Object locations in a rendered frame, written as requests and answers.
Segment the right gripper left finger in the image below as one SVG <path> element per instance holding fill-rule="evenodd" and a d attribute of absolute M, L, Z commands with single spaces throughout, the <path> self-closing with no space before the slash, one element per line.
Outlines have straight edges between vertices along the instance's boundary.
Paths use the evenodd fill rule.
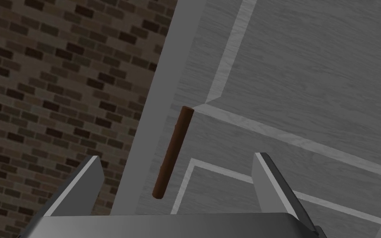
<path fill-rule="evenodd" d="M 88 156 L 34 216 L 89 216 L 105 176 L 99 156 Z"/>

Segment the grey panelled door leaf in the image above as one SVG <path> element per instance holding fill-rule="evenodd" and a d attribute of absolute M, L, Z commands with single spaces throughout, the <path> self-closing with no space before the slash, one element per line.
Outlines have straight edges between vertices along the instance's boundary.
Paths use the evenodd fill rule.
<path fill-rule="evenodd" d="M 206 0 L 136 213 L 259 213 L 256 152 L 328 238 L 381 238 L 381 0 Z"/>

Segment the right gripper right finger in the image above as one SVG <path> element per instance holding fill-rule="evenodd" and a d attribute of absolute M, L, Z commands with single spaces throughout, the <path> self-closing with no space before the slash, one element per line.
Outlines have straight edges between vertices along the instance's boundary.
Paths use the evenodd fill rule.
<path fill-rule="evenodd" d="M 251 177 L 263 213 L 287 213 L 309 229 L 315 229 L 307 211 L 267 153 L 255 153 Z"/>

